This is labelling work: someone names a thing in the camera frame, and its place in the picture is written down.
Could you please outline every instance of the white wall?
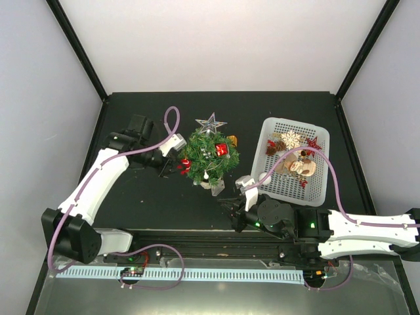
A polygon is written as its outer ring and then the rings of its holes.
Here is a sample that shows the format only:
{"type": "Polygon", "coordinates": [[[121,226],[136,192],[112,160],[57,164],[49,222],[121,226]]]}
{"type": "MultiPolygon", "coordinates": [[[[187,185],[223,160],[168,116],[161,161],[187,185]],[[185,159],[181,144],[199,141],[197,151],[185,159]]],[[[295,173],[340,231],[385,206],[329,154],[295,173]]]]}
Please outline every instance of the white wall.
{"type": "Polygon", "coordinates": [[[75,188],[100,100],[42,0],[0,4],[0,305],[24,314],[46,253],[41,214],[75,188]]]}
{"type": "Polygon", "coordinates": [[[108,93],[336,93],[385,0],[61,0],[108,93]]]}
{"type": "MultiPolygon", "coordinates": [[[[420,1],[401,1],[343,100],[377,212],[420,207],[420,1]]],[[[404,263],[420,306],[420,262],[404,263]]]]}

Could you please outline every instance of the mini christmas tree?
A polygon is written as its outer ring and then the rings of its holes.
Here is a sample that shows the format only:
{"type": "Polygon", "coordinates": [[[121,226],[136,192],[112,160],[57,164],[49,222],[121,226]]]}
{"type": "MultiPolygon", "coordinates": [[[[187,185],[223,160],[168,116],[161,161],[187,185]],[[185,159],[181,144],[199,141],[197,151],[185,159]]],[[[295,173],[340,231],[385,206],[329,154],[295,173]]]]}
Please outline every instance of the mini christmas tree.
{"type": "Polygon", "coordinates": [[[197,120],[203,127],[196,129],[181,152],[182,164],[195,184],[208,182],[211,187],[219,184],[223,174],[239,163],[239,153],[229,138],[217,132],[224,125],[215,121],[215,115],[207,120],[197,120]]]}

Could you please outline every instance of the red ornament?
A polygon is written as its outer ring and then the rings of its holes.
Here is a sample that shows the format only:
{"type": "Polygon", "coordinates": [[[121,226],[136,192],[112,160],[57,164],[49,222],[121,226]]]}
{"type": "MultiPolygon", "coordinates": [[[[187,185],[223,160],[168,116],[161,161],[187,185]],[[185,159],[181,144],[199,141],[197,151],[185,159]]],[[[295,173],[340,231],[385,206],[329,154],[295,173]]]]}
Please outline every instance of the red ornament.
{"type": "Polygon", "coordinates": [[[226,143],[218,143],[216,146],[216,154],[217,156],[225,156],[229,153],[229,148],[226,143]]]}
{"type": "MultiPolygon", "coordinates": [[[[317,136],[314,138],[314,140],[310,140],[309,138],[306,138],[306,141],[308,142],[308,146],[310,146],[311,148],[314,148],[314,149],[317,149],[317,150],[322,150],[322,148],[316,144],[316,141],[318,141],[317,136]]],[[[315,152],[314,151],[306,150],[306,154],[307,154],[307,156],[310,156],[312,154],[312,156],[315,158],[315,152]]]]}
{"type": "Polygon", "coordinates": [[[302,188],[305,188],[306,187],[306,184],[308,184],[308,182],[306,180],[301,180],[299,182],[299,184],[301,184],[302,188]]]}
{"type": "Polygon", "coordinates": [[[182,159],[181,163],[182,163],[183,166],[178,165],[178,168],[182,169],[183,167],[185,167],[185,169],[183,169],[181,171],[181,175],[188,173],[190,171],[190,168],[191,168],[191,161],[189,159],[182,159]]]}

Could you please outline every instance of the black frame edge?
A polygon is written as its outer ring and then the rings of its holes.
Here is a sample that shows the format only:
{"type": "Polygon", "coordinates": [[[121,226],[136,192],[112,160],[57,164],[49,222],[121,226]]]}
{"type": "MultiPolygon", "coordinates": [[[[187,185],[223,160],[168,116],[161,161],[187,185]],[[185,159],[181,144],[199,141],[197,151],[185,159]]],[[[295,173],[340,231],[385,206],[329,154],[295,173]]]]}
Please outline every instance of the black frame edge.
{"type": "Polygon", "coordinates": [[[57,19],[58,23],[60,24],[64,34],[66,35],[70,45],[73,47],[74,52],[76,53],[81,65],[86,71],[87,76],[91,80],[94,88],[96,89],[96,92],[98,93],[100,99],[102,101],[105,101],[108,97],[108,94],[106,94],[106,91],[102,85],[102,83],[99,80],[98,75],[95,72],[95,69],[93,68],[91,61],[89,60],[85,49],[83,49],[82,44],[80,43],[79,38],[77,37],[76,33],[74,32],[74,29],[72,25],[70,24],[70,21],[68,20],[68,17],[66,13],[64,12],[64,9],[62,8],[59,0],[46,0],[48,5],[50,6],[50,9],[52,13],[54,14],[55,18],[57,19]]]}
{"type": "Polygon", "coordinates": [[[350,157],[350,162],[353,167],[354,176],[356,177],[356,182],[359,187],[360,195],[362,197],[362,201],[366,209],[366,214],[376,215],[375,206],[373,204],[372,197],[370,196],[366,178],[363,174],[362,165],[360,164],[357,150],[354,145],[352,134],[350,132],[350,127],[348,126],[346,115],[344,113],[343,107],[341,106],[341,101],[339,99],[336,102],[335,111],[337,113],[337,118],[339,120],[341,132],[344,136],[348,156],[350,157]]]}
{"type": "Polygon", "coordinates": [[[42,292],[42,288],[44,286],[44,282],[45,282],[45,278],[47,277],[47,272],[48,272],[48,265],[46,260],[43,261],[41,270],[39,271],[39,275],[38,275],[38,279],[37,282],[35,284],[35,287],[32,291],[32,296],[31,299],[29,301],[29,305],[28,308],[26,309],[26,315],[34,315],[37,305],[38,305],[38,301],[39,301],[39,297],[41,296],[41,292],[42,292]]]}
{"type": "Polygon", "coordinates": [[[360,68],[362,67],[365,59],[368,57],[368,54],[372,50],[376,40],[379,38],[382,33],[385,25],[387,24],[389,18],[393,14],[395,8],[399,4],[400,0],[387,0],[384,4],[381,12],[379,13],[375,23],[373,23],[372,28],[370,29],[369,34],[367,35],[362,47],[360,48],[356,58],[354,59],[352,66],[347,72],[339,90],[337,91],[337,97],[342,100],[346,95],[348,89],[352,85],[354,78],[357,76],[360,68]]]}
{"type": "Polygon", "coordinates": [[[398,276],[398,281],[401,285],[401,290],[404,293],[404,298],[406,299],[408,311],[411,315],[420,315],[417,303],[415,302],[413,291],[411,290],[410,283],[408,282],[406,271],[399,257],[395,257],[394,267],[396,274],[398,276]]]}

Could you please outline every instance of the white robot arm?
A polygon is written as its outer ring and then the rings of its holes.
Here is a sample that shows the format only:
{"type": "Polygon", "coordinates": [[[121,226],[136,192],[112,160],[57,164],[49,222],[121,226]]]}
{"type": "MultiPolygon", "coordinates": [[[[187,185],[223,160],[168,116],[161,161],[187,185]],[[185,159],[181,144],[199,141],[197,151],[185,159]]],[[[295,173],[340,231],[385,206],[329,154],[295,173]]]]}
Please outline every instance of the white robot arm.
{"type": "Polygon", "coordinates": [[[95,229],[92,225],[106,194],[130,163],[154,167],[159,176],[171,172],[178,152],[186,145],[180,134],[173,135],[159,148],[144,154],[124,154],[144,146],[152,127],[153,123],[147,118],[135,115],[128,129],[122,133],[112,133],[107,138],[107,148],[99,151],[96,161],[74,192],[57,210],[47,209],[43,213],[41,222],[45,239],[50,245],[58,222],[71,209],[55,243],[55,253],[90,263],[97,255],[129,250],[133,238],[130,233],[116,229],[95,229]]]}
{"type": "Polygon", "coordinates": [[[280,203],[267,195],[258,195],[253,178],[236,181],[243,198],[229,201],[233,209],[232,227],[241,232],[246,226],[290,239],[295,244],[314,244],[321,259],[336,259],[346,255],[386,254],[400,255],[402,259],[420,261],[419,229],[410,227],[420,223],[420,209],[392,217],[348,215],[341,212],[304,208],[280,203]],[[363,222],[380,224],[366,226],[363,222]],[[400,227],[385,227],[399,224],[400,227]]]}

